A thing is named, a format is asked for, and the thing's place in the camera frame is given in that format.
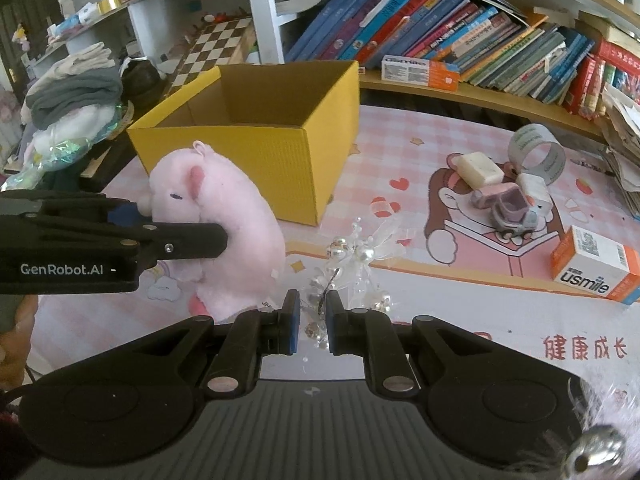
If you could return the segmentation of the person's left hand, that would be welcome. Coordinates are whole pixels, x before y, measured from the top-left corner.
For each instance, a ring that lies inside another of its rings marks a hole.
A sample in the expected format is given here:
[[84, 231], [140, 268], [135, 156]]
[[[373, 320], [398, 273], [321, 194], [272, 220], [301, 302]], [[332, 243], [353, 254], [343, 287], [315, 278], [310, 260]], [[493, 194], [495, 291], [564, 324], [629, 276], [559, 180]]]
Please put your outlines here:
[[37, 310], [38, 297], [25, 296], [15, 313], [14, 327], [1, 335], [0, 379], [3, 391], [23, 385]]

